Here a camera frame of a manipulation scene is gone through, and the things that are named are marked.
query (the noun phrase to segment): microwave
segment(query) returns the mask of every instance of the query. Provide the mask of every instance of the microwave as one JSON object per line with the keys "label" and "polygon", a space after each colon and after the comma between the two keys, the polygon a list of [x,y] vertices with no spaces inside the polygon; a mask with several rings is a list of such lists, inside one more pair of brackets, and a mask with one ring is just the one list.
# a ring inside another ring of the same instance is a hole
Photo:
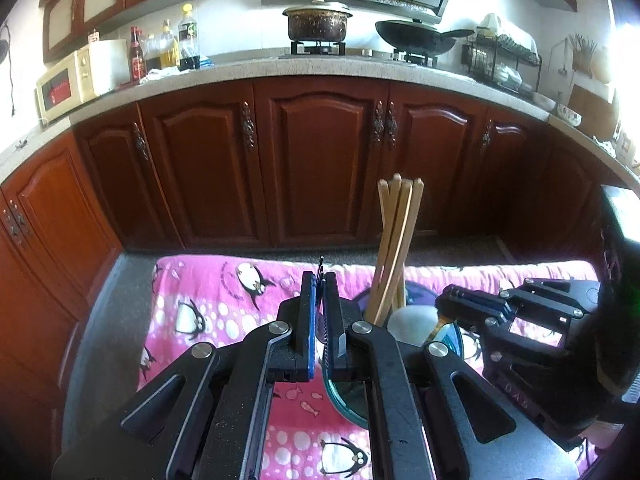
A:
{"label": "microwave", "polygon": [[126,40],[89,43],[38,79],[40,116],[47,122],[68,114],[131,81]]}

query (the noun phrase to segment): bottle label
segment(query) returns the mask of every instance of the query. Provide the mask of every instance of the bottle label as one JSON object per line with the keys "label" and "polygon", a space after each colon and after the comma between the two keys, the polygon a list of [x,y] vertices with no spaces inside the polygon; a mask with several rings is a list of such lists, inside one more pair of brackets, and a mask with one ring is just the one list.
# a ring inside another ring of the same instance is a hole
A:
{"label": "bottle label", "polygon": [[131,60],[131,71],[133,81],[140,81],[145,76],[145,61],[141,57],[135,57]]}
{"label": "bottle label", "polygon": [[180,41],[196,40],[198,37],[198,24],[193,22],[187,23],[186,25],[181,25],[178,36]]}

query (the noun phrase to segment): gray floor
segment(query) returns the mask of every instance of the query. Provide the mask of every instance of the gray floor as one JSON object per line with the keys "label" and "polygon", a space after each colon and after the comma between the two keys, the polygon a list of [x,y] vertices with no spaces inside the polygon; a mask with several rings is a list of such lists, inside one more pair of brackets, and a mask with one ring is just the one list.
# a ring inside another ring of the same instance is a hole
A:
{"label": "gray floor", "polygon": [[[239,252],[270,260],[375,265],[377,248],[327,251]],[[138,384],[140,354],[151,317],[151,275],[162,254],[119,258],[92,311],[71,377],[63,425],[63,449],[87,434],[129,399]],[[414,240],[408,266],[513,263],[493,237]]]}

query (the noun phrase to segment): pink tablecloth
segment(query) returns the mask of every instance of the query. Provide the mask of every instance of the pink tablecloth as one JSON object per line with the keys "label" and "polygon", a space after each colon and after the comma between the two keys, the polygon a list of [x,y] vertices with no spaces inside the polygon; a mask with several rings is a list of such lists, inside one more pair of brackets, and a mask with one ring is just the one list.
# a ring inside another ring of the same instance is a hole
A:
{"label": "pink tablecloth", "polygon": [[[141,388],[198,341],[218,348],[238,342],[259,325],[275,319],[283,300],[300,293],[302,273],[316,264],[270,262],[229,256],[172,256],[158,261],[153,275],[153,312],[140,365]],[[369,288],[374,268],[332,266],[344,298]],[[497,294],[525,278],[596,280],[590,264],[563,262],[528,266],[407,267],[405,278],[435,294],[455,283]],[[523,328],[532,338],[544,329]],[[481,360],[472,340],[465,357],[476,369]],[[317,355],[321,355],[318,345]],[[369,435],[341,416],[327,398],[319,362],[316,376],[304,384],[278,383],[271,408],[262,461],[262,479],[371,478]],[[586,468],[584,453],[578,466]]]}

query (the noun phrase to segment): white bowl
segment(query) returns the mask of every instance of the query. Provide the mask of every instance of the white bowl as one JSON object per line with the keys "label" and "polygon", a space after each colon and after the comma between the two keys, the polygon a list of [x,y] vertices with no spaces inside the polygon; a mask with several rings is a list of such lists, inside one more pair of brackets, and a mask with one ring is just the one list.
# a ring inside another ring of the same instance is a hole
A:
{"label": "white bowl", "polygon": [[545,112],[551,112],[556,107],[556,102],[547,96],[533,92],[533,102],[542,108]]}
{"label": "white bowl", "polygon": [[582,122],[582,116],[580,114],[561,104],[558,104],[557,114],[565,123],[569,123],[574,128],[580,126]]}

